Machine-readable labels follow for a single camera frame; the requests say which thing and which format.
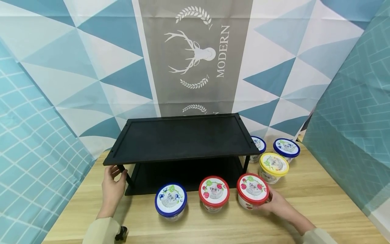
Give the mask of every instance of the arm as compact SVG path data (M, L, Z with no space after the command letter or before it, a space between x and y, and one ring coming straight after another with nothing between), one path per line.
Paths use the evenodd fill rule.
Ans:
M89 226L83 244L114 244L121 226L112 217L124 194L127 170L121 174L119 181L115 182L114 178L119 174L116 166L106 167L102 183L103 204L96 220Z
M261 205L259 209L272 212L287 220L302 236L303 244L337 244L326 231L316 228L277 191L272 188L269 190L272 200Z

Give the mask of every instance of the antlers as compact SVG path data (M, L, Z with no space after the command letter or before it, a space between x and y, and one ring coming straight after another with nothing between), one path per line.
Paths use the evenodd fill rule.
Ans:
M180 32L181 34L177 34L177 33L166 33L166 34L164 34L164 35L171 35L170 37L168 37L168 39L167 39L165 42L171 40L171 39L174 38L174 37L182 37L182 38L184 38L184 39L187 41L188 45L190 46L190 49L187 49L187 48L186 48L185 50L189 50L189 51L195 52L196 49L199 49L199 44L198 44L197 42L191 41L191 40L186 36L186 34L184 34L183 31L178 30L178 32ZM171 73L183 72L183 73L181 73L181 74L183 75L183 74L187 73L187 71L188 71L190 68L192 68L192 67L194 66L194 63L196 63L195 66L199 63L199 60L196 60L196 59L195 59L195 55L194 55L193 58L189 58L189 59L186 59L186 60L191 60L191 61L190 61L190 64L187 66L186 69L181 69L181 70L179 70L179 69L172 68L171 66L168 66L169 68L171 68L171 69L173 70L173 71L170 71L170 72L171 72Z

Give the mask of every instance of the yellow lid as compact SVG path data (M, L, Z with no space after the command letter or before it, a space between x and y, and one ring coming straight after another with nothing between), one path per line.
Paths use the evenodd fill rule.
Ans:
M260 157L260 166L265 172L276 177L282 177L289 171L289 163L276 153L264 153Z

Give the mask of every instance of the black shelf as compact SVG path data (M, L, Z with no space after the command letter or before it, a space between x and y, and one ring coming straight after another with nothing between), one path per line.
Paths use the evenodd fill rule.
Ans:
M136 164L125 195L154 194L170 182L197 191L210 175L236 187L258 153L238 114L129 119L103 164ZM238 156L247 156L244 167Z
M125 195L155 194L162 185L172 182L183 185L186 191L197 191L200 182L210 175L223 178L230 188L235 188L242 170L238 157L139 163L131 175L135 186L129 187Z

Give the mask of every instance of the shelf top surface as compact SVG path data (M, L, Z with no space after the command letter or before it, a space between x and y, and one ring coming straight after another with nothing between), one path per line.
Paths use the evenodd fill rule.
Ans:
M104 165L258 152L238 114L129 119Z

